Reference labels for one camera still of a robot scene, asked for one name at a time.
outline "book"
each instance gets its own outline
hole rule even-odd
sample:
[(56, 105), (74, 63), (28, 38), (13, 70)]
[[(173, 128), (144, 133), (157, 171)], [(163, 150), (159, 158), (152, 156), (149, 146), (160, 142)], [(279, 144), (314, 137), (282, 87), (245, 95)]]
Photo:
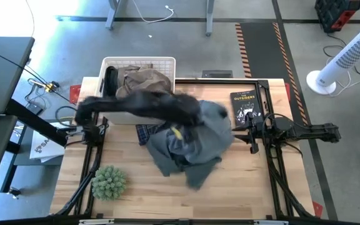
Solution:
[[(56, 128), (65, 128), (65, 126), (59, 124), (58, 122), (53, 122), (51, 125)], [(52, 158), (55, 158), (56, 156), (62, 156), (64, 152), (65, 148), (63, 146), (60, 146), (54, 141), (49, 140), (37, 131), (33, 131), (30, 159), (40, 159), (43, 163)]]
[(261, 108), (256, 97), (256, 90), (230, 93), (236, 127), (245, 124), (245, 115), (252, 113), (256, 123), (263, 122)]

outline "succulent plant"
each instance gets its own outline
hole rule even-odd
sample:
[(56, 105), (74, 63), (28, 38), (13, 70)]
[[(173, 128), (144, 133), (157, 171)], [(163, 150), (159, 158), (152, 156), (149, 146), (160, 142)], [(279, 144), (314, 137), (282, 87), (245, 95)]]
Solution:
[(113, 201), (126, 188), (126, 174), (113, 166), (100, 167), (92, 182), (92, 195), (103, 201)]

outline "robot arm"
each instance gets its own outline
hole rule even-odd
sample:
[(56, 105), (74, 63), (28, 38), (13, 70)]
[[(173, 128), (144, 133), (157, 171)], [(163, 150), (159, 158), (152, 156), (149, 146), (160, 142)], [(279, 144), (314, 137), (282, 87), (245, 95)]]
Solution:
[(199, 102), (187, 94), (134, 91), (122, 99), (87, 97), (79, 103), (74, 120), (84, 129), (85, 143), (99, 143), (99, 128), (92, 120), (93, 113), (129, 112), (136, 116), (162, 119), (184, 126), (197, 126), (200, 122)]
[(233, 131), (247, 131), (247, 135), (237, 134), (235, 137), (247, 144), (252, 144), (251, 154), (259, 151), (255, 139), (262, 138), (262, 133), (265, 133), (264, 137), (270, 140), (270, 143), (306, 139), (320, 139), (324, 142), (337, 143), (341, 139), (338, 127), (332, 123), (303, 126), (286, 117), (276, 117), (272, 119), (272, 126), (269, 129), (262, 130), (263, 123), (255, 123), (251, 112), (247, 113), (245, 118), (245, 124), (234, 128)]

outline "wooden table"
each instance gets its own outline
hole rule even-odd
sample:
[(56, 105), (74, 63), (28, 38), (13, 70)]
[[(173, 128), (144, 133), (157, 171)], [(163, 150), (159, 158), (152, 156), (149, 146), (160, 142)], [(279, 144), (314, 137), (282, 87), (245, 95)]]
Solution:
[[(93, 95), (98, 79), (85, 77), (80, 101)], [(282, 79), (269, 79), (275, 113), (289, 118), (291, 110)], [(221, 103), (227, 107), (234, 127), (231, 92), (247, 91), (245, 84), (176, 84), (176, 92), (188, 93), (198, 99)], [(162, 176), (144, 146), (139, 146), (133, 125), (110, 124), (105, 137), (101, 166), (114, 165), (128, 175), (127, 189), (120, 199), (111, 202), (95, 200), (92, 215), (103, 213), (105, 218), (134, 219), (264, 219), (274, 216), (269, 171), (263, 145), (257, 154), (235, 139), (199, 191), (189, 189), (184, 174)], [(75, 144), (67, 147), (51, 213), (56, 213), (78, 188), (86, 147)], [(314, 214), (311, 194), (301, 155), (290, 147), (283, 148), (287, 179), (291, 191), (308, 212)], [(82, 211), (87, 198), (83, 198)], [(280, 191), (283, 212), (284, 197)]]

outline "plaid cloth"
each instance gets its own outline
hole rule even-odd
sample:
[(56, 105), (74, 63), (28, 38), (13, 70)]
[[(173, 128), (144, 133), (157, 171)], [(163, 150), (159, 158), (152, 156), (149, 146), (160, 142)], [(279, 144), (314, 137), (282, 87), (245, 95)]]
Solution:
[(158, 125), (136, 125), (138, 143), (140, 146), (147, 144), (151, 135), (158, 133), (164, 129), (164, 124)]

